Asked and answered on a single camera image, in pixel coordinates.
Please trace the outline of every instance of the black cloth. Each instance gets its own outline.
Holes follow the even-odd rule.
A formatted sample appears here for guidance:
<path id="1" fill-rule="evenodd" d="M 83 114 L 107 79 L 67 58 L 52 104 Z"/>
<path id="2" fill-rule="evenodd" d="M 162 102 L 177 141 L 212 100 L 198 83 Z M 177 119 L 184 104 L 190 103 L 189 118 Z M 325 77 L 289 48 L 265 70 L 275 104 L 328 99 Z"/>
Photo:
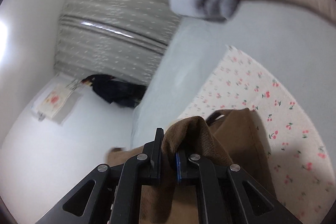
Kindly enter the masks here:
<path id="1" fill-rule="evenodd" d="M 123 82 L 110 75 L 91 75 L 82 82 L 90 81 L 93 91 L 108 103 L 136 107 L 146 92 L 146 86 Z"/>

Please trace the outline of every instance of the white wall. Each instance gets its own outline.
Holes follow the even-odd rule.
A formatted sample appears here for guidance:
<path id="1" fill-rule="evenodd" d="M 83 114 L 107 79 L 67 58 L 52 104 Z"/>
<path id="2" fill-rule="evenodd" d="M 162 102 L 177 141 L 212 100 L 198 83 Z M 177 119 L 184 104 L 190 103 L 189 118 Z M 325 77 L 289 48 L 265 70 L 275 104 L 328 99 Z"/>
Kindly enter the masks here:
<path id="1" fill-rule="evenodd" d="M 70 82 L 58 76 L 48 85 Z M 133 109 L 108 104 L 90 87 L 79 93 L 82 97 L 62 125 L 39 122 L 29 104 L 3 143 L 0 196 L 18 224 L 39 220 L 104 163 L 112 147 L 129 148 Z"/>
<path id="2" fill-rule="evenodd" d="M 8 31 L 0 63 L 0 145 L 23 108 L 54 75 L 57 21 L 63 2 L 4 0 L 0 5 L 0 22 Z"/>

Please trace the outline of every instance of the silver screw head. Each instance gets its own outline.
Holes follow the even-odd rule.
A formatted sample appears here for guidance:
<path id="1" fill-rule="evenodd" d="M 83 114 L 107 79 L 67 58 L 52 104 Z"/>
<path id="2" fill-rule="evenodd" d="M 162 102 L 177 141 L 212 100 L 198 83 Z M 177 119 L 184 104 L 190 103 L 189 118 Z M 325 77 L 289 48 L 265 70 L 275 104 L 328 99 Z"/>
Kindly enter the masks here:
<path id="1" fill-rule="evenodd" d="M 230 169 L 233 172 L 238 172 L 240 170 L 240 166 L 238 164 L 231 164 Z"/>
<path id="2" fill-rule="evenodd" d="M 191 160 L 199 160 L 201 156 L 199 154 L 191 154 L 189 158 Z"/>
<path id="3" fill-rule="evenodd" d="M 146 155 L 146 154 L 144 154 L 144 153 L 141 153 L 141 154 L 139 154 L 138 156 L 137 156 L 137 159 L 138 160 L 145 160 L 145 159 L 147 159 L 148 158 L 148 156 Z"/>
<path id="4" fill-rule="evenodd" d="M 101 164 L 98 166 L 99 172 L 105 172 L 109 167 L 106 164 Z"/>

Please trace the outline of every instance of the brown cloth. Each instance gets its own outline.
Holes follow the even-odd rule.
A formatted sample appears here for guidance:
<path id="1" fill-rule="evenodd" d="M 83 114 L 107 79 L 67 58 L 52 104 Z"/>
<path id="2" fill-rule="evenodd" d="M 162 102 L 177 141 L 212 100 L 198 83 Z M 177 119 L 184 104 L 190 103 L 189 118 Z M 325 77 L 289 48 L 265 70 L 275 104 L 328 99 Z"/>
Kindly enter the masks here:
<path id="1" fill-rule="evenodd" d="M 162 141 L 162 176 L 160 187 L 143 186 L 140 223 L 197 224 L 198 210 L 194 186 L 176 186 L 176 172 L 171 168 L 181 143 L 216 165 L 236 163 L 275 196 L 267 159 L 248 108 L 219 110 L 209 116 L 190 117 L 172 125 Z M 142 152 L 113 149 L 107 163 L 115 166 Z"/>

